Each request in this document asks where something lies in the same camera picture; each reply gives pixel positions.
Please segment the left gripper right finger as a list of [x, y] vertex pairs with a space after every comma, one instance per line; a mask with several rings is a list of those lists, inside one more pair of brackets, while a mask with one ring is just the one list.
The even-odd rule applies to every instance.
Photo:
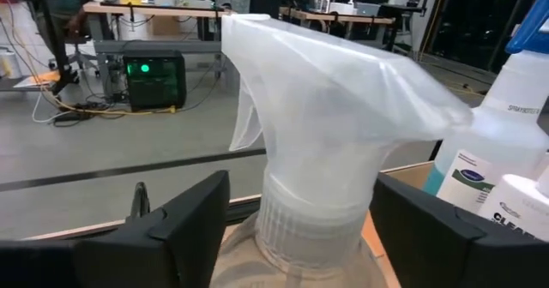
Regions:
[[387, 174], [371, 217], [401, 288], [549, 288], [549, 243]]

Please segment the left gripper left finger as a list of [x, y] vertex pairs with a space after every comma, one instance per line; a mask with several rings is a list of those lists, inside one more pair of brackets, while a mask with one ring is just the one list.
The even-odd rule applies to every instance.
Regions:
[[0, 288], [209, 288], [226, 229], [227, 171], [99, 237], [0, 242]]

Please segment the small white bottle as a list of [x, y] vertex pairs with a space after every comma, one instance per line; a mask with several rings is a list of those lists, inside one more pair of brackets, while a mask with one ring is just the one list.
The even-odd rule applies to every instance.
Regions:
[[477, 214], [512, 231], [549, 243], [549, 166], [537, 180], [502, 175]]

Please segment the spray bottle blue trigger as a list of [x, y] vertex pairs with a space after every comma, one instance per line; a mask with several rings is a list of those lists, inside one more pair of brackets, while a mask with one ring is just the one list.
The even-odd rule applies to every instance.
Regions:
[[549, 150], [538, 119], [549, 98], [549, 0], [536, 0], [470, 126], [443, 139], [422, 187], [477, 213], [502, 175], [529, 175]]

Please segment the clear spray bottle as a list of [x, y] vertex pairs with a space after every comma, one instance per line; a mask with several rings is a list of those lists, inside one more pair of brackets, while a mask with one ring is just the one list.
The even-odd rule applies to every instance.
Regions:
[[267, 164], [210, 288], [388, 288], [361, 233], [377, 175], [401, 144], [466, 128], [469, 106], [407, 57], [268, 15], [221, 26], [240, 76], [230, 148], [263, 140]]

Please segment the black power strip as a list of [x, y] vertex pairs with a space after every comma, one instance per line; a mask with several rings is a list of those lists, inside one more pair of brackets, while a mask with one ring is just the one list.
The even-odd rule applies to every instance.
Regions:
[[79, 111], [69, 111], [67, 114], [55, 117], [52, 125], [54, 127], [72, 127], [93, 117], [92, 114]]

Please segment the computer with green lights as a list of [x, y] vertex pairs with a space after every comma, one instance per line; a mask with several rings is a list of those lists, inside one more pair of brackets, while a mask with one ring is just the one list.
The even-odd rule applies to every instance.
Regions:
[[133, 112], [185, 105], [185, 60], [179, 51], [126, 51], [123, 62]]

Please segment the orange paper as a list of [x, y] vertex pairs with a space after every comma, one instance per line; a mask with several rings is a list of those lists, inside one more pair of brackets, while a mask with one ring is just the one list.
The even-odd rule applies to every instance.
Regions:
[[38, 85], [45, 85], [45, 84], [51, 84], [51, 83], [57, 83], [61, 78], [61, 75], [58, 71], [50, 71], [39, 75], [32, 75], [29, 76], [25, 81], [23, 81], [23, 85], [25, 87], [34, 87]]

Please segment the office chair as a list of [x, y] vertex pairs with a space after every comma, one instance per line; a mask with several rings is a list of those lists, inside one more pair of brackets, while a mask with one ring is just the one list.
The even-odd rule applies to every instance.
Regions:
[[94, 61], [97, 60], [97, 57], [81, 49], [83, 45], [85, 45], [87, 42], [90, 42], [91, 40], [92, 37], [90, 35], [66, 39], [65, 44], [72, 45], [74, 48], [73, 53], [67, 54], [67, 61], [68, 63], [77, 63], [80, 70], [88, 68], [93, 69], [95, 76], [99, 77], [100, 71], [98, 69], [98, 66], [94, 64]]

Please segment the black rolling desk base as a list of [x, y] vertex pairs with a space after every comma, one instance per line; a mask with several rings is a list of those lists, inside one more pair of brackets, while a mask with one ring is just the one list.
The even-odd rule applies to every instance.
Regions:
[[52, 89], [52, 93], [59, 94], [68, 84], [75, 80], [75, 74], [67, 61], [65, 40], [70, 38], [63, 28], [63, 21], [53, 17], [46, 0], [16, 0], [29, 3], [31, 16], [36, 23], [39, 35], [45, 41], [46, 46], [55, 58], [61, 78]]

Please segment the white bucket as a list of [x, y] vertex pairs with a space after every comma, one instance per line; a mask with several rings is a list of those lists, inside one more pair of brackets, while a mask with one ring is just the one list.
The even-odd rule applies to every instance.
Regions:
[[0, 74], [10, 79], [22, 78], [17, 56], [9, 50], [0, 50]]

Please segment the wooden top desk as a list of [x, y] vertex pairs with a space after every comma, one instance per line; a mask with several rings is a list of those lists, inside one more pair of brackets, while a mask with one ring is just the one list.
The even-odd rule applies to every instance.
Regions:
[[202, 43], [220, 39], [220, 18], [230, 9], [162, 7], [118, 2], [88, 2], [93, 39], [127, 41], [174, 41]]
[[[296, 24], [301, 27], [312, 29], [312, 23], [319, 24], [321, 33], [329, 33], [332, 26], [342, 25], [344, 28], [343, 38], [355, 41], [362, 45], [370, 45], [376, 48], [392, 51], [396, 37], [396, 18], [385, 18], [377, 16], [361, 15], [340, 15], [336, 12], [317, 13], [296, 9], [293, 7], [279, 7], [278, 18], [282, 21]], [[369, 30], [374, 29], [374, 39], [354, 39], [353, 27], [355, 25], [366, 25]]]

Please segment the laptop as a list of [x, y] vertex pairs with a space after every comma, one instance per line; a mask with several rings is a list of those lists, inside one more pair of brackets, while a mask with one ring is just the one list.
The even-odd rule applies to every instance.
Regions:
[[356, 15], [377, 16], [381, 5], [376, 3], [356, 3]]

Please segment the grey desk frame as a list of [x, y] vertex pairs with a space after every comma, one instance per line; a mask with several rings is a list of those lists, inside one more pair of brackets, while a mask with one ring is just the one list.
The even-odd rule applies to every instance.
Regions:
[[100, 54], [115, 55], [126, 50], [138, 51], [180, 51], [183, 54], [214, 54], [221, 55], [220, 41], [180, 40], [97, 40], [94, 42], [95, 51]]

